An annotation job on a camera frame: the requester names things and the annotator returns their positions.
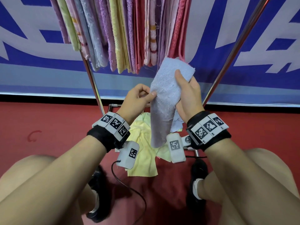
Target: black cable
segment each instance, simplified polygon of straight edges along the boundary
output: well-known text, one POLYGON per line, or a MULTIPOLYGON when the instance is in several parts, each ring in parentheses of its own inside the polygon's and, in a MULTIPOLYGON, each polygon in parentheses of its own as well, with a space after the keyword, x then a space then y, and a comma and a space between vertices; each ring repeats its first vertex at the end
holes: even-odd
POLYGON ((191 155, 186 155, 185 157, 186 158, 200 158, 200 159, 207 158, 207 156, 191 156, 191 155))
POLYGON ((135 224, 136 224, 136 223, 137 223, 137 222, 145 215, 146 210, 147 210, 147 202, 146 202, 146 200, 145 200, 145 198, 143 197, 142 194, 140 194, 138 191, 136 191, 135 189, 131 188, 130 186, 125 185, 125 184, 124 184, 124 183, 123 183, 123 182, 115 175, 115 173, 113 172, 113 165, 114 165, 115 163, 119 163, 119 162, 121 162, 121 160, 117 160, 117 161, 115 161, 115 162, 112 163, 112 174, 113 174, 113 176, 114 176, 115 179, 118 180, 121 184, 123 184, 123 185, 126 186, 128 189, 132 190, 132 191, 135 192, 137 195, 139 195, 139 196, 143 199, 143 201, 144 201, 144 203, 145 203, 145 209, 144 209, 142 215, 141 215, 141 216, 133 223, 133 225, 135 225, 135 224))

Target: black baseboard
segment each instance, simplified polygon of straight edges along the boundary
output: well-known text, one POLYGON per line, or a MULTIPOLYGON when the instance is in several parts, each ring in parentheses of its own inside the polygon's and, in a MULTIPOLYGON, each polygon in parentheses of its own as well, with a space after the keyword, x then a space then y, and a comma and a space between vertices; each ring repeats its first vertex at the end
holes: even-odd
MULTIPOLYGON (((95 99, 66 98, 66 97, 44 97, 27 95, 0 95, 0 102, 15 103, 51 103, 51 104, 75 104, 97 106, 95 99)), ((122 100, 102 100, 104 106, 110 103, 122 104, 122 100)), ((227 105, 206 105, 206 110, 223 112, 244 112, 244 113, 293 113, 300 114, 298 107, 266 107, 266 106, 227 106, 227 105)))

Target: yellow cloth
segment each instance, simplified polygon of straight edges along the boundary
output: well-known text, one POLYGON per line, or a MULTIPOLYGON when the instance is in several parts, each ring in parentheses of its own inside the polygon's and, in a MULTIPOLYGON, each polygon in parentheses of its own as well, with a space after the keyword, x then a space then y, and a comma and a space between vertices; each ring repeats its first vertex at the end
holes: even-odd
POLYGON ((58 3, 60 11, 62 13, 62 18, 64 19, 64 23, 66 25, 67 32, 68 32, 69 38, 71 40, 73 49, 75 51, 79 51, 81 49, 81 46, 80 46, 79 39, 78 39, 77 33, 75 31, 74 25, 73 25, 73 21, 72 21, 69 9, 67 7, 67 3, 65 0, 57 0, 57 3, 58 3))
POLYGON ((168 162, 171 155, 168 146, 165 144, 159 148, 151 147, 151 125, 150 113, 142 113, 130 126, 130 136, 127 139, 139 144, 140 150, 137 154, 135 164, 131 170, 127 170, 128 176, 153 177, 158 175, 155 157, 158 156, 168 162))
POLYGON ((122 73, 125 69, 130 71, 129 57, 127 52, 125 22, 123 16, 122 0, 110 1, 110 15, 112 21, 112 32, 115 39, 115 54, 117 58, 118 72, 122 73))

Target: banner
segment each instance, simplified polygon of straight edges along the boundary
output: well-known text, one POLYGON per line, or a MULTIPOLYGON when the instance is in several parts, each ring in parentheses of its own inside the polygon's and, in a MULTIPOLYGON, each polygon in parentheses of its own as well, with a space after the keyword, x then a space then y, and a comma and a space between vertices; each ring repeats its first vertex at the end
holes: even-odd
MULTIPOLYGON (((186 62, 203 96, 221 70, 259 0, 192 0, 186 62)), ((300 0, 270 0, 210 99, 213 104, 300 106, 300 0)), ((95 73, 101 98, 122 99, 150 85, 140 74, 95 73)), ((0 0, 0 93, 94 97, 79 52, 64 44, 49 0, 0 0)))

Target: person's left hand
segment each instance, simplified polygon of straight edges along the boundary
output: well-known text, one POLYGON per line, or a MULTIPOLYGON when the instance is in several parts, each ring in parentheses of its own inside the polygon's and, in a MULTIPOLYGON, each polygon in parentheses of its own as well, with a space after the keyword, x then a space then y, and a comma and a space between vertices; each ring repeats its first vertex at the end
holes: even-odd
POLYGON ((125 121, 131 125, 133 121, 143 112, 149 102, 156 97, 156 92, 150 93, 150 88, 143 84, 138 84, 126 95, 124 102, 117 111, 125 121))

